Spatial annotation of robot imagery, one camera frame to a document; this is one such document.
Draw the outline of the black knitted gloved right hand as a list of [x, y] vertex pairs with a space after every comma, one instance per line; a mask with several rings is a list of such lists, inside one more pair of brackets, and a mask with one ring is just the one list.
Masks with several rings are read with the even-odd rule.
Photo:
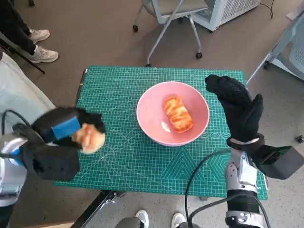
[[247, 88], [229, 76], [209, 75], [206, 90], [214, 93], [221, 103], [230, 136], [246, 143], [258, 137], [259, 120], [263, 113], [263, 97], [251, 98]]

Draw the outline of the black left hand blue tape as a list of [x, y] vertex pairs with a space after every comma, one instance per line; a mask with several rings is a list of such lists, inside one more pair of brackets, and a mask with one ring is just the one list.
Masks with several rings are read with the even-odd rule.
[[31, 127], [46, 143], [80, 149], [81, 146], [72, 141], [72, 134], [83, 124], [91, 124], [100, 133], [105, 133], [101, 114], [89, 113], [78, 107], [57, 107], [40, 116]]

